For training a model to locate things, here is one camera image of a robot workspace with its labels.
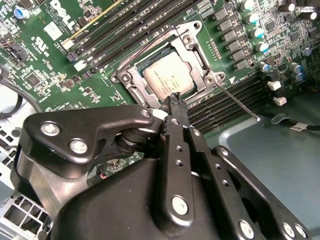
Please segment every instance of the screw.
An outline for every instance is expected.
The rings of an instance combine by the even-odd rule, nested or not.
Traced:
[[[200,132],[197,129],[193,129],[193,132],[196,136],[200,136]]]
[[[174,125],[177,125],[177,126],[179,125],[178,120],[175,119],[175,118],[172,118],[172,119],[171,119],[171,122],[173,122]]]
[[[76,154],[84,154],[88,150],[88,145],[81,140],[73,140],[70,142],[69,147]]]
[[[150,118],[150,114],[149,114],[149,112],[147,110],[141,110],[141,114],[143,116],[145,116],[146,118]]]
[[[224,148],[220,148],[220,151],[222,152],[223,155],[228,156],[228,152],[227,150],[225,150]]]
[[[189,44],[192,42],[192,37],[190,35],[185,35],[182,40],[185,44]]]
[[[245,220],[241,220],[239,222],[240,229],[242,233],[248,238],[248,239],[254,239],[255,233],[252,230],[252,227],[247,223]]]
[[[304,231],[304,229],[300,225],[296,224],[295,229],[298,231],[298,233],[301,234],[302,237],[304,237],[305,239],[307,238],[306,232]]]
[[[50,137],[57,136],[60,133],[60,128],[53,123],[45,123],[40,129],[41,132]]]
[[[188,212],[187,203],[179,196],[175,196],[172,198],[172,207],[179,215],[186,215]]]
[[[283,228],[286,232],[286,234],[289,235],[289,237],[291,238],[294,238],[296,235],[295,235],[295,232],[293,231],[293,229],[290,227],[290,225],[288,223],[283,223]]]

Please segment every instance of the capacitor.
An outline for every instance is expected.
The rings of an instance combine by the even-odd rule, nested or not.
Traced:
[[[249,13],[245,16],[245,22],[247,24],[256,24],[259,21],[259,15],[256,13]]]
[[[302,55],[307,57],[307,56],[310,56],[312,53],[312,50],[310,47],[306,47],[303,51],[302,51]]]
[[[259,63],[259,68],[264,73],[266,73],[266,72],[268,72],[270,70],[270,66],[268,64],[266,64],[265,62],[260,62]]]
[[[290,3],[290,4],[283,4],[279,7],[279,12],[281,13],[289,13],[294,11],[296,8],[296,5],[294,3]]]
[[[305,74],[300,72],[300,73],[292,73],[292,79],[294,81],[297,81],[297,82],[301,82],[305,79]]]
[[[30,12],[24,7],[19,6],[15,8],[15,10],[13,11],[13,15],[15,16],[15,18],[19,20],[30,18]]]
[[[314,11],[314,12],[302,12],[299,15],[299,18],[301,20],[309,20],[309,21],[313,21],[317,18],[318,14]]]
[[[254,9],[255,2],[253,0],[243,0],[241,3],[242,11],[252,11]]]
[[[302,73],[304,71],[304,68],[301,65],[299,65],[298,63],[293,62],[290,65],[290,71],[295,73],[295,74],[299,74],[299,73]]]
[[[262,53],[265,53],[266,51],[268,51],[268,49],[269,49],[269,45],[262,41],[259,42],[255,47],[255,50]]]
[[[251,30],[251,36],[253,38],[260,39],[260,38],[262,38],[264,36],[264,30],[262,28],[259,28],[259,27],[254,27]]]

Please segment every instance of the cable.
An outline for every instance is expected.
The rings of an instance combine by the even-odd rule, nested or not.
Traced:
[[[3,86],[6,86],[8,89],[11,89],[15,93],[17,93],[20,97],[24,98],[35,109],[37,113],[42,112],[41,107],[38,105],[37,101],[31,95],[23,92],[22,90],[20,90],[18,87],[13,85],[11,82],[6,80],[5,78],[0,80],[0,84],[2,84]]]
[[[20,96],[18,94],[18,98],[16,100],[16,104],[14,106],[14,108],[10,111],[10,112],[0,112],[0,120],[3,120],[3,119],[8,119],[10,118],[13,114],[15,114],[16,112],[19,111],[19,109],[21,108],[22,106],[22,102],[24,101],[24,98],[22,96]]]

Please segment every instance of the motherboard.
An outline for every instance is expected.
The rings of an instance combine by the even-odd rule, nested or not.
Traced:
[[[312,0],[0,0],[1,75],[42,111],[180,92],[204,134],[282,106],[320,74]]]

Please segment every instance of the white connector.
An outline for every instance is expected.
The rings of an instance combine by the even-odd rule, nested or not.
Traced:
[[[277,104],[280,107],[287,103],[287,99],[284,96],[283,97],[274,97],[273,101],[275,104]]]
[[[280,81],[268,81],[266,84],[272,91],[275,91],[281,88]]]

